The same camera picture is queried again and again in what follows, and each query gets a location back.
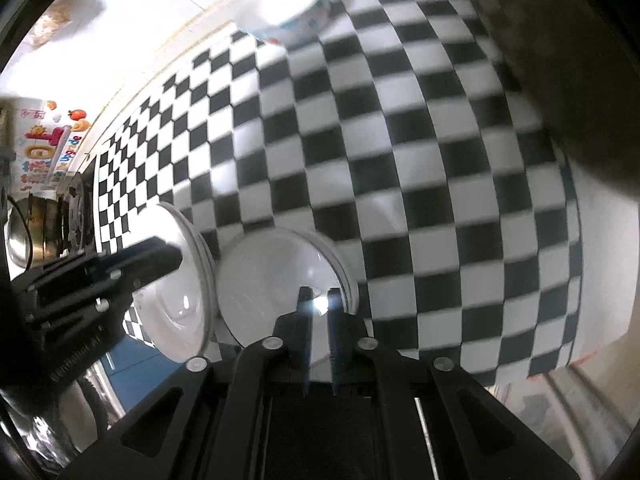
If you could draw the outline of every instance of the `patterned bowl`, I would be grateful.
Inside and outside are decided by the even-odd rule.
[[[317,38],[329,10],[329,0],[245,0],[235,22],[258,40],[290,48]]]

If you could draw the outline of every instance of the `silver screw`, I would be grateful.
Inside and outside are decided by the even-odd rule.
[[[95,300],[95,309],[98,312],[106,312],[108,308],[109,308],[109,300],[101,300],[100,298]]]
[[[372,337],[363,337],[358,341],[358,346],[363,350],[373,350],[378,346],[378,340]]]
[[[207,360],[203,357],[192,357],[187,361],[187,370],[190,372],[201,372],[207,367]]]
[[[284,341],[276,336],[268,337],[262,342],[262,346],[264,346],[267,350],[277,350],[282,345],[284,345]]]
[[[450,372],[453,370],[453,361],[448,357],[436,357],[433,361],[433,366],[441,372]]]

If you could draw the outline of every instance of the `checkered tablecloth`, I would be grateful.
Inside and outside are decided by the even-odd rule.
[[[447,355],[484,384],[566,364],[582,274],[570,168],[470,1],[332,14],[288,53],[213,36],[141,94],[98,158],[102,248],[159,201],[215,257],[257,228],[318,230],[368,328],[404,354]]]

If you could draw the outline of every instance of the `wire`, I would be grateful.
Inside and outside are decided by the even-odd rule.
[[[24,230],[27,232],[27,239],[29,241],[29,257],[27,258],[27,266],[24,270],[29,270],[31,268],[31,262],[33,261],[33,239],[31,238],[31,232],[29,231],[26,218],[22,214],[22,211],[20,211],[18,203],[14,200],[14,197],[7,195],[6,199],[15,207],[15,210],[18,212],[20,220],[22,220],[22,224],[24,225]]]

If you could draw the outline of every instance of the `screw head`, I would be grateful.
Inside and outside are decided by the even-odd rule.
[[[98,312],[106,312],[109,308],[109,300],[98,298],[95,300],[95,309]]]
[[[378,346],[378,340],[373,337],[363,337],[358,341],[358,346],[363,350],[373,350]]]
[[[448,357],[436,357],[433,361],[433,366],[441,372],[450,372],[453,370],[453,361]]]
[[[271,336],[262,341],[262,346],[264,346],[267,350],[277,350],[284,345],[284,341],[276,336]]]
[[[190,372],[201,372],[207,367],[207,364],[209,363],[204,357],[192,357],[187,361],[187,370]]]

